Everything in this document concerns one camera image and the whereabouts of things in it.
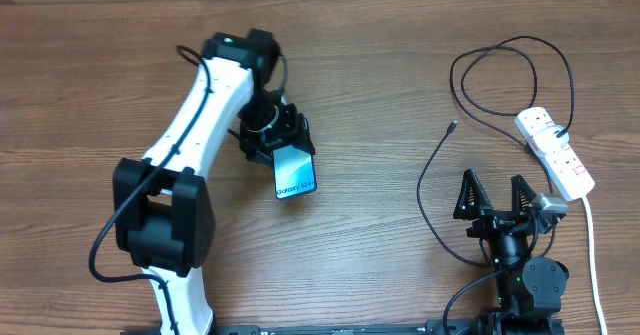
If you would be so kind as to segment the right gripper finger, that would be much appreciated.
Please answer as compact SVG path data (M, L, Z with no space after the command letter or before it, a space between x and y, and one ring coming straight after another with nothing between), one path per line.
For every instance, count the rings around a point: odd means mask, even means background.
M512 212L514 214L527 214L531 208L531 201L536 193L531 189L521 175L511 178Z
M491 201L476 173L472 169L465 170L453 218L476 220L491 209Z

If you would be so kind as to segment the Samsung Galaxy smartphone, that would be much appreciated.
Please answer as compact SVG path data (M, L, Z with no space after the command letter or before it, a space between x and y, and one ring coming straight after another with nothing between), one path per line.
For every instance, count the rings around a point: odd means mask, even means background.
M276 198L289 199L317 189L313 156L289 145L273 152Z

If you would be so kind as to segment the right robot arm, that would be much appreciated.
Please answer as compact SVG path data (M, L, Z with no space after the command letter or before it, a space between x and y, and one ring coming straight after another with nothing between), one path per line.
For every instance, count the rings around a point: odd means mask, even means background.
M533 250L541 234L555 230L568 203L557 194L535 192L526 180L511 178L511 208L496 210L471 169L463 173L453 217L467 220L467 236L485 241L496 281L498 306L468 320L462 334L562 334L553 315L561 310L569 271Z

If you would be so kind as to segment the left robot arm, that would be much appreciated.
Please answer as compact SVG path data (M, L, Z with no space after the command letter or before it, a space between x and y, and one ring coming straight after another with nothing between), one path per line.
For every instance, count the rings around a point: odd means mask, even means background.
M285 60L272 33L216 33L199 52L185 46L177 51L197 68L193 86L143 157L123 158L116 166L114 214L92 246L89 269L97 272L99 245L113 231L118 248L141 271L96 279L150 281L161 312L158 334L213 334L216 315L203 276L216 227L207 178L224 137L238 121L240 150L248 161L272 169L279 200L316 190L315 147L308 120L286 101L284 88L265 88Z

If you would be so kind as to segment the white charger plug adapter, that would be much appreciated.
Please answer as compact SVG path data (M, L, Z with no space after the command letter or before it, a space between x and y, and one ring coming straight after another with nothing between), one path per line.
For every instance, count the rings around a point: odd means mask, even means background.
M529 145L537 156L545 157L561 149L568 142L568 131L561 125L552 125L534 133Z

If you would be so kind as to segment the white power strip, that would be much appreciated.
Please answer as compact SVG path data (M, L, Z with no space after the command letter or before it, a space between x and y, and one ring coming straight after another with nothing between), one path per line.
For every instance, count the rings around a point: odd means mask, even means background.
M514 123L528 145L531 136L537 131L552 125L559 125L552 120L543 107L532 107L521 111L516 116ZM553 183L566 201L582 199L594 188L594 179L569 142L552 154L545 157L536 155L536 157L541 160Z

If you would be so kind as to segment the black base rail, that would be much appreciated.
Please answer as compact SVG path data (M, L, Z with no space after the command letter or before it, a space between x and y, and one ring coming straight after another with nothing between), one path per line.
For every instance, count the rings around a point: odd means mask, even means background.
M481 332L478 320L450 320L450 334L552 334L564 335L565 329L561 320L552 320L551 325L516 325L514 321L506 322L506 332ZM160 328L125 331L122 335L159 335ZM219 335L443 335L442 320L428 320L423 325L371 325L343 327L279 327L259 328L258 326L217 327L209 334Z

